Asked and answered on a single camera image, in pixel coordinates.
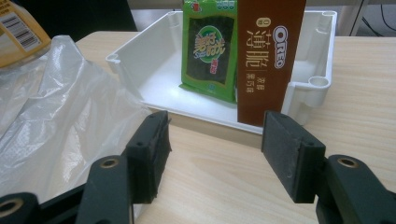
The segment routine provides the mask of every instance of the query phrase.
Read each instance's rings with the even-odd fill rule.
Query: green snack package
[[[236,1],[185,1],[181,88],[235,103],[236,7]]]

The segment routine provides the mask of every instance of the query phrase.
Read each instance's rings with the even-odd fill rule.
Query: oreo logo
[[[273,33],[275,41],[275,68],[282,68],[286,61],[288,51],[288,29],[284,26],[277,26]]]

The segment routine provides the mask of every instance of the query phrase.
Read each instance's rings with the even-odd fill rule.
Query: screw hole
[[[116,165],[118,165],[119,164],[119,161],[118,160],[116,160],[116,159],[109,159],[109,160],[106,160],[106,161],[104,161],[104,162],[102,162],[102,164],[100,165],[102,168],[105,168],[105,169],[108,169],[108,168],[112,168],[112,167],[114,167],[114,166],[116,166]]]
[[[6,217],[13,214],[23,205],[23,200],[20,198],[10,199],[0,203],[0,217]]]
[[[338,162],[341,165],[344,165],[348,168],[358,168],[358,166],[359,166],[359,164],[356,161],[349,159],[349,158],[340,158],[340,159],[338,159]]]

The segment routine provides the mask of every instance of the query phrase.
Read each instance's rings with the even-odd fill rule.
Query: yellow label
[[[39,52],[50,38],[24,8],[0,0],[0,68]]]

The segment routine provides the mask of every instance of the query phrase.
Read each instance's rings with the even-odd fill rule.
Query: barcode
[[[15,37],[25,51],[34,49],[41,44],[35,33],[14,12],[0,17],[0,22]]]

